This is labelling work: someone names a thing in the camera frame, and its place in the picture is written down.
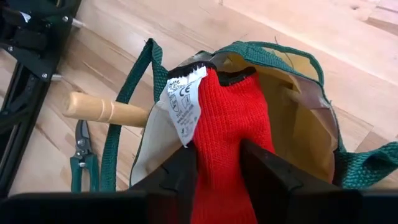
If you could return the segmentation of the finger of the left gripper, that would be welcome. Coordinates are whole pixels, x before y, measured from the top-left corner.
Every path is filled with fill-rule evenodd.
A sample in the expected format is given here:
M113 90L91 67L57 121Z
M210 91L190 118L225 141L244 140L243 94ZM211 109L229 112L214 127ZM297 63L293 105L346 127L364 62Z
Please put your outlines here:
M1 108L1 197L11 189L50 82L17 62Z

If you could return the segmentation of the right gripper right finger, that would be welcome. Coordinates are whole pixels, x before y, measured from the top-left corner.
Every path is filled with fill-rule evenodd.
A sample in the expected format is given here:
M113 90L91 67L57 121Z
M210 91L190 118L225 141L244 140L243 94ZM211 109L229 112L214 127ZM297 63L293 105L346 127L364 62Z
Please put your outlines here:
M258 223L397 223L396 190L344 190L249 140L241 172Z

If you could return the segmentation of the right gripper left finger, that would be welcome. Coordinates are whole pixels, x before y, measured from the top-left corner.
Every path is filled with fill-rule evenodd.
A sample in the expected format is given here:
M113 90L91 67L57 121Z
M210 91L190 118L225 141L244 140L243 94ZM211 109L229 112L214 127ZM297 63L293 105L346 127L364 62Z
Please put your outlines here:
M197 149L177 149L150 175L120 192L31 193L1 201L7 223L190 223Z

